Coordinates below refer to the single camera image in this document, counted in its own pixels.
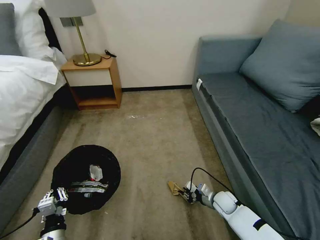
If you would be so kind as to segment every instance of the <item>sofa armrest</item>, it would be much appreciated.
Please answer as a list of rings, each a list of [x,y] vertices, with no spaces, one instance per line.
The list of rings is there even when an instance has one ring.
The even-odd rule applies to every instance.
[[[243,62],[254,52],[261,37],[205,36],[199,40],[194,79],[208,73],[238,72]]]

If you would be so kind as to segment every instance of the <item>wall switch plate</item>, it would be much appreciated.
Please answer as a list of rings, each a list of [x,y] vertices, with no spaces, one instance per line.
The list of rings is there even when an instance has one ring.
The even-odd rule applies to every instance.
[[[76,24],[73,21],[73,18],[60,18],[60,21],[62,23],[62,26],[64,27],[74,27]],[[79,26],[83,26],[83,22],[81,17],[76,17],[76,21]]]

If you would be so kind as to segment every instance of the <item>carpet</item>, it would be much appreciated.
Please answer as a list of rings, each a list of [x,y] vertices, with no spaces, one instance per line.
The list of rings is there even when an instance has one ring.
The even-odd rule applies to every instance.
[[[111,150],[121,166],[121,183],[100,210],[66,216],[68,239],[160,240],[237,239],[228,224],[201,204],[173,196],[202,167],[230,186],[190,89],[127,92],[120,109],[66,111],[51,157],[4,233],[31,216],[50,190],[52,170],[73,148],[96,144]],[[202,172],[194,183],[224,190]],[[6,239],[38,239],[44,224],[36,216]]]

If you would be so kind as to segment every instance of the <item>black trash bin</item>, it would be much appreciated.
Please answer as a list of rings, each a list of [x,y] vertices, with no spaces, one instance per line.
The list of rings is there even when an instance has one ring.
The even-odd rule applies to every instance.
[[[102,173],[100,180],[92,179],[90,166]],[[65,206],[69,213],[84,214],[100,209],[115,193],[120,179],[119,162],[110,150],[97,145],[83,145],[73,149],[54,168],[51,189],[67,189],[69,198]],[[92,191],[97,189],[92,186],[88,190],[88,185],[97,184],[101,187],[99,191]]]

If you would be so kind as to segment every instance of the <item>brass lamp base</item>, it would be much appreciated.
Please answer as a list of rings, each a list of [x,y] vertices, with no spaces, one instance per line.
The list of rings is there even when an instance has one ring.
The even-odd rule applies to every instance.
[[[84,54],[74,55],[72,59],[77,66],[91,66],[101,62],[101,56],[95,53],[87,53],[87,58]]]

